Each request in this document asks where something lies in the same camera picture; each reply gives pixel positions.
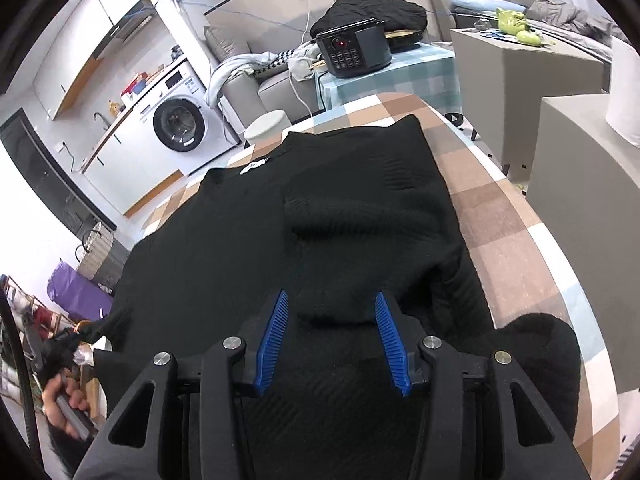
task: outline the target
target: checkered pillow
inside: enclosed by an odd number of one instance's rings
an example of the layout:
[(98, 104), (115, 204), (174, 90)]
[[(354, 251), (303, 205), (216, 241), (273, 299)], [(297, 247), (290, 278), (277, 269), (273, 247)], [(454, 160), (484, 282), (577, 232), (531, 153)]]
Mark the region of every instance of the checkered pillow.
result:
[(292, 48), (291, 50), (285, 50), (284, 52), (279, 53), (278, 57), (271, 61), (267, 66), (255, 70), (254, 75), (258, 79), (267, 79), (279, 74), (280, 72), (284, 72), (287, 69), (287, 61), (293, 56), (295, 51), (296, 49)]

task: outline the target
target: washing machine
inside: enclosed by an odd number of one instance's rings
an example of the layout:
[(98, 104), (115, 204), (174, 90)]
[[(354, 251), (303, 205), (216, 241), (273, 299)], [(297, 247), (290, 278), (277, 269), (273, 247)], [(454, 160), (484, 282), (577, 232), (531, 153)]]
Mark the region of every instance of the washing machine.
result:
[(153, 142), (183, 174), (191, 174), (240, 143), (219, 108), (205, 102), (206, 88), (188, 61), (162, 76), (139, 102), (135, 113)]

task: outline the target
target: side table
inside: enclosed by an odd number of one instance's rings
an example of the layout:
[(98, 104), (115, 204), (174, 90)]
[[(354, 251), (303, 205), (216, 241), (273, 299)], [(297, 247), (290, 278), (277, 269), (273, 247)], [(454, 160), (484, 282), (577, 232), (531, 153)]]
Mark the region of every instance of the side table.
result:
[(530, 171), (543, 97), (600, 93), (603, 63), (562, 41), (537, 48), (466, 29), (451, 37), (465, 117), (505, 174), (511, 164)]
[(342, 79), (329, 72), (316, 73), (318, 105), (331, 110), (380, 92), (405, 92), (417, 95), (443, 115), (460, 113), (454, 57), (450, 50), (419, 43), (393, 54), (389, 66), (367, 75)]

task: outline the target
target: black coat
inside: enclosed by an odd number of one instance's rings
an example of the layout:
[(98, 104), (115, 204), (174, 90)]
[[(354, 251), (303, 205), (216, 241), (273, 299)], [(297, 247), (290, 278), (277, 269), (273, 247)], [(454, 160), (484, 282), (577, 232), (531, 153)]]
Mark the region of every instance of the black coat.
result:
[(405, 0), (336, 0), (311, 27), (311, 37), (365, 18), (383, 20), (385, 32), (404, 28), (424, 32), (427, 28), (427, 11), (424, 7)]

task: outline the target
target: faucet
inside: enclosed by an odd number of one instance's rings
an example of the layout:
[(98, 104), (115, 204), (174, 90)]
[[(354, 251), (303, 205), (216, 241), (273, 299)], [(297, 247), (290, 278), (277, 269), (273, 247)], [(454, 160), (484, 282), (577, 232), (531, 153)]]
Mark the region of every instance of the faucet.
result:
[(102, 119), (102, 122), (103, 122), (102, 127), (104, 128), (104, 131), (106, 132), (109, 129), (109, 127), (111, 126), (111, 123), (107, 119), (105, 119), (104, 115), (102, 115), (100, 112), (94, 113), (94, 121), (98, 120), (98, 116), (100, 116), (100, 118)]

